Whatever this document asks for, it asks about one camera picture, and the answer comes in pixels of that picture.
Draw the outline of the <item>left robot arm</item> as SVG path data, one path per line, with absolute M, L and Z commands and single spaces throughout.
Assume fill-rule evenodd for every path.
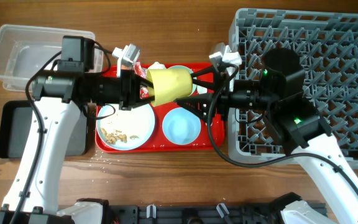
M 27 82 L 25 94 L 32 108 L 32 124 L 16 179 L 0 208 L 0 223 L 110 223 L 107 200 L 86 198 L 60 210 L 58 191 L 71 135 L 88 103 L 115 104 L 130 110 L 147 103 L 140 88 L 151 82 L 133 67 L 140 50 L 135 45 L 105 50 L 117 58 L 113 78 L 94 72 L 92 39 L 66 35 L 62 48 Z

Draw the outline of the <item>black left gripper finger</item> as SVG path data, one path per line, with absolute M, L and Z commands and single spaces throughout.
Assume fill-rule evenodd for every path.
M 148 79 L 146 79 L 146 78 L 143 78 L 143 77 L 141 77 L 139 75 L 135 75 L 134 77 L 135 77 L 135 83 L 138 86 L 146 86 L 146 87 L 153 87 L 154 86 L 154 84 L 151 81 L 149 81 Z
M 146 104 L 149 104 L 149 103 L 153 102 L 154 100 L 155 100 L 154 96 L 149 96 L 149 97 L 146 97 L 146 98 L 141 98 L 141 97 L 138 96 L 138 97 L 135 98 L 134 107 L 138 108 L 140 106 L 144 106 Z

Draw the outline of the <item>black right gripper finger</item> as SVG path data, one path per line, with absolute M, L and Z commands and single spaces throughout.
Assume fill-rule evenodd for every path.
M 207 88 L 208 90 L 217 90 L 224 81 L 224 72 L 219 71 L 214 65 L 191 73 L 193 84 Z
M 199 95 L 191 95 L 183 98 L 177 98 L 174 102 L 197 116 L 199 119 L 207 123 L 209 108 L 211 107 L 213 93 L 203 93 Z

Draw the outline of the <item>yellow cup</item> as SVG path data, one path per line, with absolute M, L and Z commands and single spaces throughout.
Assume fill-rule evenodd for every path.
M 149 87 L 149 91 L 155 97 L 152 102 L 154 107 L 192 93 L 193 80 L 186 69 L 147 70 L 147 79 L 154 84 L 153 87 Z

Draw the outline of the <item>light blue bowl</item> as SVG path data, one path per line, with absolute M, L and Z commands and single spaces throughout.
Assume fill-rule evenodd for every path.
M 164 136 L 173 144 L 186 145 L 195 141 L 201 132 L 201 121 L 184 108 L 170 110 L 162 123 Z

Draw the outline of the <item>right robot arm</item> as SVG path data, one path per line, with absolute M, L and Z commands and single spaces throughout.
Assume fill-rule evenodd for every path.
M 177 98 L 178 106 L 210 125 L 220 114 L 227 118 L 234 109 L 261 110 L 273 141 L 285 151 L 283 157 L 245 164 L 225 156 L 214 141 L 215 152 L 226 162 L 245 168 L 258 168 L 295 160 L 312 178 L 340 222 L 358 223 L 358 177 L 341 152 L 328 122 L 304 97 L 305 71 L 300 56 L 290 49 L 269 50 L 263 57 L 264 70 L 257 81 L 235 80 L 239 67 L 221 62 L 192 73 L 193 78 L 213 73 L 214 81 L 195 80 L 211 93 Z

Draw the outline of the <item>white plastic spoon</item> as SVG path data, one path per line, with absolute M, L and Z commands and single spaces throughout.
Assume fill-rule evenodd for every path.
M 207 89 L 207 88 L 205 88 L 205 87 L 203 87 L 203 86 L 199 86 L 199 85 L 196 87 L 196 90 L 197 90 L 197 92 L 198 92 L 199 95 L 205 94 L 205 93 L 208 92 L 208 89 Z

